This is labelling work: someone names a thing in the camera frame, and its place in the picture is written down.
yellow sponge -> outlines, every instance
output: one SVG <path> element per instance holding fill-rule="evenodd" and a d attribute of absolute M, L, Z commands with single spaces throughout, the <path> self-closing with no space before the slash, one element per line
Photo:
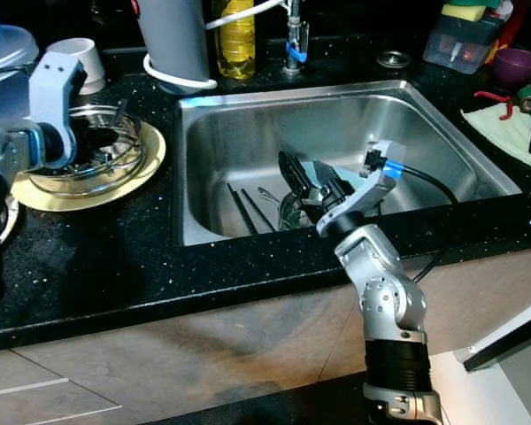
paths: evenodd
<path fill-rule="evenodd" d="M 453 18 L 476 22 L 481 19 L 485 11 L 486 6 L 453 6 L 452 4 L 445 4 L 441 13 Z"/>

gray container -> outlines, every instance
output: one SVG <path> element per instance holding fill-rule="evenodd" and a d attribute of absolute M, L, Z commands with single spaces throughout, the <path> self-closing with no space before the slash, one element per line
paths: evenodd
<path fill-rule="evenodd" d="M 136 3 L 138 22 L 153 68 L 174 77 L 208 81 L 201 1 L 137 0 Z M 162 87 L 173 92 L 187 91 L 168 83 L 162 83 Z"/>

white cup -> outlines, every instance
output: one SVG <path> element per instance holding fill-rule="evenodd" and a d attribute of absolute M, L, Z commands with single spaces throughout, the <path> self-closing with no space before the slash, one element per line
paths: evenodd
<path fill-rule="evenodd" d="M 49 45 L 47 51 L 56 51 L 57 53 L 65 53 L 71 56 L 76 56 L 85 72 L 87 79 L 85 80 L 80 95 L 89 95 L 96 93 L 106 85 L 104 79 L 104 68 L 98 56 L 95 42 L 89 38 L 67 38 Z"/>

white cable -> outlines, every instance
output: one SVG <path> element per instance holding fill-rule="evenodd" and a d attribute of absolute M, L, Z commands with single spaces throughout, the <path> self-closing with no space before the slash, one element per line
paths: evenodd
<path fill-rule="evenodd" d="M 284 4 L 285 1 L 286 0 L 267 0 L 266 2 L 263 2 L 262 4 L 258 4 L 257 6 L 254 6 L 254 7 L 250 7 L 249 9 L 246 9 L 245 11 L 233 13 L 231 15 L 227 15 L 225 17 L 213 20 L 209 22 L 208 24 L 206 24 L 204 27 L 207 30 L 222 27 L 223 25 L 229 24 L 230 22 L 234 22 L 235 20 L 248 18 L 249 16 L 253 16 L 253 15 L 257 15 L 258 13 L 265 12 L 277 6 L 278 4 Z"/>
<path fill-rule="evenodd" d="M 161 73 L 151 66 L 151 58 L 149 53 L 146 53 L 145 57 L 143 58 L 143 69 L 145 69 L 145 72 L 152 77 L 163 82 L 175 84 L 177 86 L 189 87 L 191 89 L 215 89 L 217 86 L 217 82 L 215 80 L 187 80 L 185 78 L 174 77 L 173 75 L 169 75 L 167 73 Z"/>

faucet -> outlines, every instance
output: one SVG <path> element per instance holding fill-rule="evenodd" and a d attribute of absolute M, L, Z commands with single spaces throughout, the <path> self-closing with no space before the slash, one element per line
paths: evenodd
<path fill-rule="evenodd" d="M 309 44 L 309 23 L 301 22 L 299 11 L 301 0 L 288 0 L 288 40 L 285 43 L 287 59 L 283 72 L 287 75 L 297 75 L 301 72 L 301 64 L 307 60 L 307 46 Z"/>

